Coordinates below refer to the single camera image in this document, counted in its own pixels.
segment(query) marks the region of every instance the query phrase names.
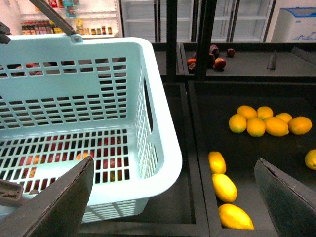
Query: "jar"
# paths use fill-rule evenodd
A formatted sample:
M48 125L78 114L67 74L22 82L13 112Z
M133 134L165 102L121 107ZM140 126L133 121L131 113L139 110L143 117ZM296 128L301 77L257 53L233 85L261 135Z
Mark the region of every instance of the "jar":
M107 33L105 32L105 26L101 26L101 28L102 28L102 34L106 35Z

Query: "glass door refrigerator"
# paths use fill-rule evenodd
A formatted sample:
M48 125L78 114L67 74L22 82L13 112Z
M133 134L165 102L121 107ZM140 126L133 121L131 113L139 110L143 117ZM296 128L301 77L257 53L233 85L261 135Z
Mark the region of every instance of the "glass door refrigerator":
M264 42L276 0L217 0L212 42Z
M120 0L125 37L141 37L150 42L166 42L166 0ZM194 3L178 0L177 41L191 42Z

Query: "chest freezer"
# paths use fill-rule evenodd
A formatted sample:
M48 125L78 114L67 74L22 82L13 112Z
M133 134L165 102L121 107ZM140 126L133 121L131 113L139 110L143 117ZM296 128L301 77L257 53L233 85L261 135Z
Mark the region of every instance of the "chest freezer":
M316 42L316 7L281 8L271 42Z

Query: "black pole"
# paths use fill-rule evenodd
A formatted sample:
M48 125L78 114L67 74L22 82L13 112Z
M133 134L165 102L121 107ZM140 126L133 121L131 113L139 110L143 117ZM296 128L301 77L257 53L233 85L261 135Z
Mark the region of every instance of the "black pole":
M235 5L233 24L232 24L232 28L231 28L230 37L229 37L229 43L232 43L234 40L235 28L236 28L236 23L237 23L237 15L238 15L238 10L239 10L239 3L240 3L240 0L237 0L236 5Z
M177 6L178 0L167 0L167 76L166 82L174 82L177 66Z
M196 79L205 80L217 0L202 0L197 43Z

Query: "store shelf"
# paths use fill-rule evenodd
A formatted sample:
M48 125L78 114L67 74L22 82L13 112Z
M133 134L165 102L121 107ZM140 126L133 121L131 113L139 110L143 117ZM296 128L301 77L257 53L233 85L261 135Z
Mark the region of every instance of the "store shelf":
M165 84L164 90L183 155L179 178L169 190L151 197L141 214L82 224L78 237L209 236L185 86Z
M153 48L156 56L161 79L164 81L167 75L167 53L166 43L153 43ZM177 64L176 64L176 75L184 75L180 45L177 44Z
M114 34L106 34L106 35L83 35L83 39L102 39L102 38L115 38L116 36Z
M207 69L207 80L230 81L276 81L276 82L316 82L316 65L292 53L293 47L313 49L311 44L286 43L217 43L220 57L226 59L223 71ZM228 48L234 48L233 58L226 56ZM196 44L180 44L185 75L189 74L186 61L196 51ZM277 51L276 69L269 70L267 65L274 50Z
M306 153L315 148L316 127L305 135L251 137L229 130L229 118L240 105L257 109L269 106L274 114L288 112L293 117L306 116L316 123L316 84L255 82L189 82L189 100L193 116L198 160L207 216L212 237L277 237L254 177L254 166L263 158L316 192L316 172L304 163ZM235 183L238 195L233 203L253 221L255 230L222 228L216 198L211 185L208 153L222 153L226 174Z

